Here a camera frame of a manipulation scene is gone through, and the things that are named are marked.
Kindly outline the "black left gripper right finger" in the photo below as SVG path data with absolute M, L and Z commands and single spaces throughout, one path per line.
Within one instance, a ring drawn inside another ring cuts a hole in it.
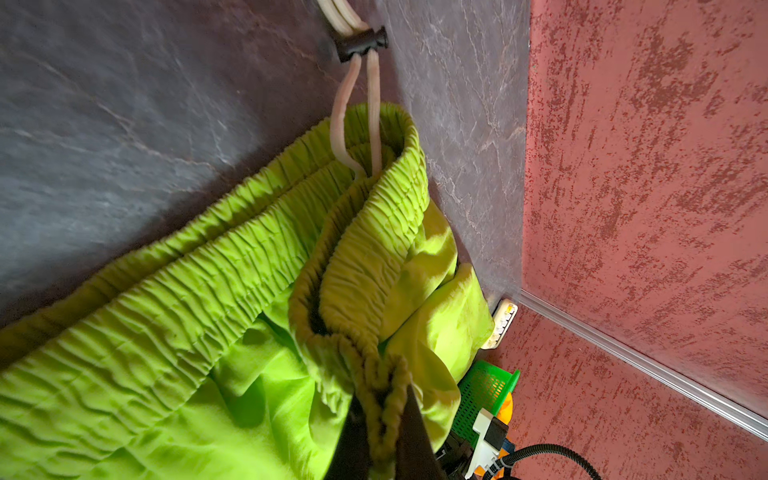
M 407 400 L 401 416 L 400 433 L 396 442 L 396 480 L 445 479 L 427 435 L 416 395 L 407 388 Z

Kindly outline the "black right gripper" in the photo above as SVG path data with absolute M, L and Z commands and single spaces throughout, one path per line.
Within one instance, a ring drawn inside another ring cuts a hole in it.
M 436 460 L 450 480 L 464 480 L 473 456 L 470 443 L 451 431 L 436 453 Z

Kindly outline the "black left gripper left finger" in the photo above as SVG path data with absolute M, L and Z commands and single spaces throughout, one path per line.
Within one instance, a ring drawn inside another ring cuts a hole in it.
M 371 464 L 366 416 L 358 398 L 353 397 L 324 479 L 366 480 Z

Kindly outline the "lime green shorts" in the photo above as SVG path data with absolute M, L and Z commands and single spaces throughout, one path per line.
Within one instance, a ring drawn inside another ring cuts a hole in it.
M 324 479 L 353 397 L 395 479 L 407 388 L 432 450 L 494 323 L 411 116 L 352 47 L 332 113 L 185 227 L 1 332 L 5 479 Z

